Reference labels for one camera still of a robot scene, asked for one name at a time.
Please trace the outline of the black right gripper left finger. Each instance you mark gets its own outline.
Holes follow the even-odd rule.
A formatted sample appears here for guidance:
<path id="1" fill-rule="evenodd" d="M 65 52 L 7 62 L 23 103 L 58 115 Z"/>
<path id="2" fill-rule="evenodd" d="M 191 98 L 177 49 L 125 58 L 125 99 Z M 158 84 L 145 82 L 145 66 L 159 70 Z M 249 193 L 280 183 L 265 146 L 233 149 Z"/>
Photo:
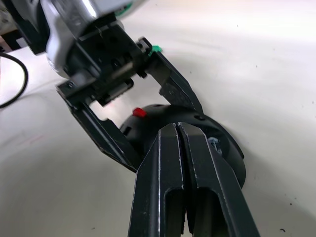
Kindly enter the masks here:
<path id="1" fill-rule="evenodd" d="M 128 236 L 179 237 L 184 228 L 184 175 L 176 125 L 160 129 L 141 163 Z"/>

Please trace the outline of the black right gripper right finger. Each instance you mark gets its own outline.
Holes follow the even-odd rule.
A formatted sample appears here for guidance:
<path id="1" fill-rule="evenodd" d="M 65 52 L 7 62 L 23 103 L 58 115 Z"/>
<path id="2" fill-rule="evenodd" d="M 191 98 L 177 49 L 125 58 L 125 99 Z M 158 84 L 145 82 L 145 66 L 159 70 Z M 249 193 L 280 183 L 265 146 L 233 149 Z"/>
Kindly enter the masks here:
<path id="1" fill-rule="evenodd" d="M 179 123 L 192 184 L 188 216 L 195 237 L 258 237 L 251 212 L 233 169 L 198 127 Z"/>

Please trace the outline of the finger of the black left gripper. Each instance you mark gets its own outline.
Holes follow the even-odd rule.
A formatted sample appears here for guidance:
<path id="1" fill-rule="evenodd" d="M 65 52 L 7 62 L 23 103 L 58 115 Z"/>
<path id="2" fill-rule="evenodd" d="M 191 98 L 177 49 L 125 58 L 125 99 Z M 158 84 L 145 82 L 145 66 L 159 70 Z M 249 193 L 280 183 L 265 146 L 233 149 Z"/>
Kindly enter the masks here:
<path id="1" fill-rule="evenodd" d="M 71 107 L 71 113 L 102 153 L 128 170 L 137 171 L 140 156 L 110 119 L 100 120 L 87 104 Z"/>
<path id="2" fill-rule="evenodd" d="M 203 113 L 203 108 L 189 82 L 160 52 L 148 60 L 146 73 L 160 85 L 159 94 L 171 105 L 182 106 Z"/>

